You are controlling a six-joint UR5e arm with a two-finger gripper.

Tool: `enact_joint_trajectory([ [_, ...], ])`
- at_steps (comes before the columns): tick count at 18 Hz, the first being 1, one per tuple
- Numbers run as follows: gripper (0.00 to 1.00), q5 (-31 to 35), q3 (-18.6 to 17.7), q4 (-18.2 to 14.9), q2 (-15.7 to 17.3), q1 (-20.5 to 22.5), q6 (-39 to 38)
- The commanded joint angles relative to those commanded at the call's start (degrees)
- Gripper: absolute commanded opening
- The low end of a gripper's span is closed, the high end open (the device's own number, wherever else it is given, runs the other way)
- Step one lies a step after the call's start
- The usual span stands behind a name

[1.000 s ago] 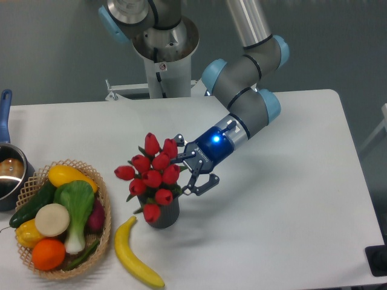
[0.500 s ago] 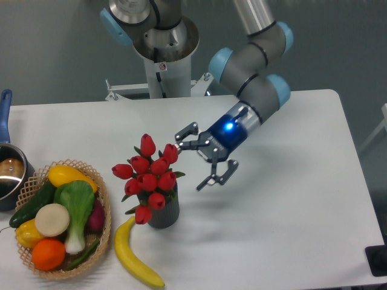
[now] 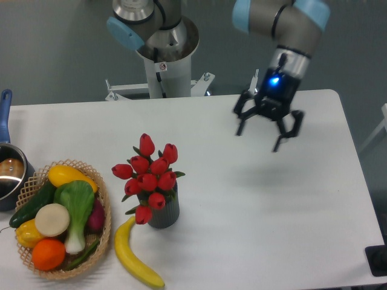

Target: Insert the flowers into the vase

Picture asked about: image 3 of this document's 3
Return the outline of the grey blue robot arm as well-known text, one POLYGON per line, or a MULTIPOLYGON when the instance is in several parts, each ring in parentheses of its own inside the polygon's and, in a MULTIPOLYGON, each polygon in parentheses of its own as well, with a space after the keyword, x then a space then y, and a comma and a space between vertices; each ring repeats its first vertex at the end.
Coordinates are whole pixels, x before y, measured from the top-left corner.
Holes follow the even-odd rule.
MULTIPOLYGON (((123 47, 143 59, 151 98, 192 96, 191 57, 196 25, 180 1, 114 1, 106 26, 123 47)), ((274 39, 277 47, 262 83, 252 79, 233 109, 240 122, 260 115, 274 121, 278 142, 299 134, 304 113, 291 103, 330 17, 323 1, 236 1, 232 22, 245 33, 274 39)))

